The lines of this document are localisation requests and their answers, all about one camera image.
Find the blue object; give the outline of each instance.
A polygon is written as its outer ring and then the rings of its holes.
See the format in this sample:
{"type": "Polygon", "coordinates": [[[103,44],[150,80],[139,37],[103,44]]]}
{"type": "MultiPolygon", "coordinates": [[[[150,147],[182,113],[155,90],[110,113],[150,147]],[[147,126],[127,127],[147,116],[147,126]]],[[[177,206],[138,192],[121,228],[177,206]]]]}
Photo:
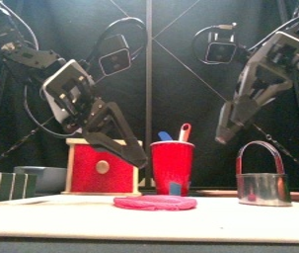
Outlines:
{"type": "Polygon", "coordinates": [[[159,136],[159,138],[161,138],[162,141],[173,140],[171,136],[169,135],[169,133],[166,131],[161,131],[158,133],[158,136],[159,136]]]}
{"type": "Polygon", "coordinates": [[[182,191],[182,186],[174,182],[170,182],[169,194],[175,195],[175,196],[181,196],[181,191],[182,191]]]}

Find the table surface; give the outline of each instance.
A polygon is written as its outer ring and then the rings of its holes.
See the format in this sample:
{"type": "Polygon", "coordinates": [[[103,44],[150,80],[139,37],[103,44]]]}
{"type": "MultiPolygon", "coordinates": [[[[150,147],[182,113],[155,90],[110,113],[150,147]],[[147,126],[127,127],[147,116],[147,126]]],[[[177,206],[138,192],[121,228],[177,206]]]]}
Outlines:
{"type": "Polygon", "coordinates": [[[0,203],[0,237],[299,243],[299,203],[242,205],[199,198],[189,211],[134,211],[113,196],[56,195],[0,203]]]}

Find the green striped box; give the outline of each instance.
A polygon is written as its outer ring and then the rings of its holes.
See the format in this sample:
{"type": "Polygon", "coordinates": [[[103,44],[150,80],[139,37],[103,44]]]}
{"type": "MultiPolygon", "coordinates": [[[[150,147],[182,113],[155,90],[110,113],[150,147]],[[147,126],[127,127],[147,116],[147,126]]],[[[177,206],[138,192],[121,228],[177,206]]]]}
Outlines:
{"type": "Polygon", "coordinates": [[[0,202],[34,197],[36,185],[38,175],[0,172],[0,202]]]}

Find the silver bucket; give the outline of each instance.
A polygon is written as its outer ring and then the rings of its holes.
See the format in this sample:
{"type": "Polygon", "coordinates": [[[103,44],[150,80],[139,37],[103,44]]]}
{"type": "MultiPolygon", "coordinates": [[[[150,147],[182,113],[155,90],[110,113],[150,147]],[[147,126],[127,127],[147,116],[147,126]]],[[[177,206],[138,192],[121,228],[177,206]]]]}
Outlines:
{"type": "Polygon", "coordinates": [[[237,158],[237,178],[239,203],[257,206],[290,207],[292,196],[288,187],[288,176],[280,153],[274,146],[265,141],[253,141],[239,150],[237,158]],[[266,147],[273,154],[277,174],[246,173],[242,174],[242,157],[251,144],[266,147]]]}

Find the gray container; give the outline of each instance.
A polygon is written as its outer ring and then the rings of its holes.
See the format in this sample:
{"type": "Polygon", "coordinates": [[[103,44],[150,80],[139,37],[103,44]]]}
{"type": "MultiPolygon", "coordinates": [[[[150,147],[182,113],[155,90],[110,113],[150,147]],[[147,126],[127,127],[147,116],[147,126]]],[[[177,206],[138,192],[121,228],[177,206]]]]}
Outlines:
{"type": "Polygon", "coordinates": [[[292,196],[288,187],[288,176],[284,171],[284,164],[280,153],[274,146],[265,141],[253,141],[239,151],[237,159],[237,178],[239,203],[257,206],[290,207],[292,196]],[[274,173],[246,173],[242,174],[242,157],[246,148],[251,144],[262,145],[270,151],[277,168],[274,173]]]}
{"type": "Polygon", "coordinates": [[[14,172],[38,175],[36,195],[55,195],[64,191],[66,168],[18,166],[14,172]]]}

